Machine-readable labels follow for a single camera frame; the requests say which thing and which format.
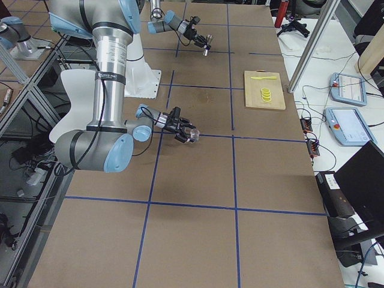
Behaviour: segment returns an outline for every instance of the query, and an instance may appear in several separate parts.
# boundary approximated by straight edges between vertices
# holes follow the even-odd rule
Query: white table
[[[307,24],[307,29],[313,31],[313,28],[316,25],[315,19],[303,19],[301,23]],[[308,38],[304,38],[299,32],[285,32],[279,38],[280,49],[284,56],[284,63],[287,69],[289,78],[291,78],[298,62],[299,57],[304,51],[304,47],[307,44]],[[296,91],[294,92],[295,101],[297,108],[305,108],[311,112],[312,117],[317,116],[321,118],[321,113],[323,113],[325,107],[354,107],[348,104],[341,102],[333,101],[329,94],[329,88],[327,89],[314,89],[311,87],[305,87],[306,85],[325,88],[329,86],[329,80],[332,73],[343,72],[345,74],[359,75],[355,71],[355,64],[358,60],[358,54],[355,53],[352,43],[350,42],[348,36],[344,32],[341,24],[336,20],[332,20],[317,49],[314,53],[314,57],[317,58],[328,58],[328,59],[312,59],[304,73],[303,78],[301,79]],[[366,83],[365,88],[367,92],[380,94],[380,92],[374,88],[376,86],[372,80],[369,82],[373,85]],[[303,87],[305,91],[305,96],[308,100],[310,108],[318,111],[320,114],[310,110],[305,99],[303,99]],[[368,95],[368,104],[365,107],[359,107],[363,118],[365,119],[368,125],[376,124],[384,121],[384,98],[375,97]],[[301,116],[303,110],[298,110],[299,116]],[[320,144],[324,147],[327,147],[331,150],[336,158],[337,162],[333,170],[338,170],[347,160],[349,160],[354,153],[359,150],[359,147],[343,147],[341,146],[332,133],[330,132],[328,125],[326,123],[320,124],[320,119],[313,119],[313,130],[315,135],[320,136]],[[375,138],[378,141],[378,146],[381,150],[384,151],[384,125],[371,128]],[[313,169],[314,171],[318,170],[328,170],[334,163],[334,156],[326,149],[320,147],[320,157],[314,159]],[[360,223],[361,220],[356,215],[356,222]],[[377,282],[384,283],[384,258],[382,256],[376,257],[378,265],[377,266],[364,266],[364,271],[369,274],[368,277],[361,277],[359,285],[367,287],[367,282]],[[343,274],[344,283],[346,284],[355,284],[357,278],[357,271],[360,269],[360,264],[353,265],[351,267],[345,268],[340,264],[340,269]]]

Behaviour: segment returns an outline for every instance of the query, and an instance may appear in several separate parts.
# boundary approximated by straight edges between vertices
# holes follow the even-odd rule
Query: yellow sliced object
[[[252,76],[251,79],[254,79],[254,80],[264,80],[264,79],[276,80],[277,77],[276,76]]]
[[[261,89],[261,93],[262,93],[262,99],[263,99],[264,102],[271,102],[272,101],[271,90],[269,90],[268,88],[263,87]]]

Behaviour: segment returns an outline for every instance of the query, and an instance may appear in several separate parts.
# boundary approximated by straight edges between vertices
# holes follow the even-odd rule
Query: cardboard table surface
[[[198,15],[212,50],[143,29],[161,85],[125,99],[124,116],[179,106],[200,140],[157,130],[122,173],[77,171],[29,287],[342,287],[269,9],[161,7]],[[286,110],[245,108],[244,70],[280,73]]]

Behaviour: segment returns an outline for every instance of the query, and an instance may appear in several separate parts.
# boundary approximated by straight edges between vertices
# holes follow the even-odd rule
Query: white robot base
[[[160,85],[161,71],[145,62],[140,34],[133,35],[127,50],[125,97],[154,99]]]

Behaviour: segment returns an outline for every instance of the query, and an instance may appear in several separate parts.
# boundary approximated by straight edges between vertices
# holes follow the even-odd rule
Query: metal pole
[[[0,58],[3,60],[4,64],[8,67],[9,70],[15,75],[17,80],[22,84],[27,84],[29,81],[28,76],[21,69],[21,67],[16,63],[11,54],[0,44]]]
[[[326,29],[326,26],[329,20],[332,18],[334,11],[336,10],[340,0],[328,0],[324,6],[324,10],[322,11],[320,18],[318,19],[313,32],[311,33],[308,44],[306,45],[302,56],[300,58],[299,64],[296,67],[295,72],[293,72],[293,76],[291,81],[289,82],[288,92],[293,93],[299,84],[299,81],[304,74],[304,71],[312,57],[312,54],[321,39],[323,32]]]

